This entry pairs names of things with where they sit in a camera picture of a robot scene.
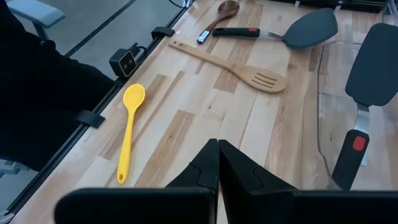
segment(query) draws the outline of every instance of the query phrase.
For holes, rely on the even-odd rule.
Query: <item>gray floor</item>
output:
[[[57,44],[61,54],[67,53],[106,19],[122,8],[129,0],[39,0],[63,11],[66,18],[50,28],[49,37]],[[180,9],[167,0],[136,0],[101,32],[71,56],[80,62],[93,65],[104,74],[116,79],[109,58],[117,49],[128,48],[133,43],[147,46],[150,32],[165,26]],[[25,28],[35,34],[33,25],[18,18]],[[34,178],[37,172],[22,170],[17,175],[0,178],[0,213]]]

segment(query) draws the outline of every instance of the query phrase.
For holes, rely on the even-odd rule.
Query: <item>spoon handle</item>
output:
[[[122,149],[119,157],[118,174],[116,176],[119,184],[124,184],[129,174],[132,143],[132,124],[134,122],[135,113],[135,110],[128,110],[126,132],[124,133]]]

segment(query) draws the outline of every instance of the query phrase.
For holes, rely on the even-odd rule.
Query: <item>spatula head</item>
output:
[[[331,9],[319,9],[295,21],[282,37],[286,46],[304,49],[320,44],[337,34],[337,21]]]
[[[383,106],[398,90],[398,27],[371,27],[355,58],[346,93],[365,106]]]

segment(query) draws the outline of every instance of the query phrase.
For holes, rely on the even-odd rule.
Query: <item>spoon head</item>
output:
[[[226,16],[234,16],[239,11],[239,3],[236,1],[225,1],[218,6],[218,13]]]
[[[127,109],[137,109],[145,99],[145,88],[141,84],[133,84],[123,95],[123,103]]]

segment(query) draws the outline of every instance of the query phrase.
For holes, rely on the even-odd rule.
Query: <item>red button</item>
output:
[[[353,144],[354,149],[357,151],[362,151],[363,148],[365,147],[365,142],[366,139],[364,137],[356,136]]]

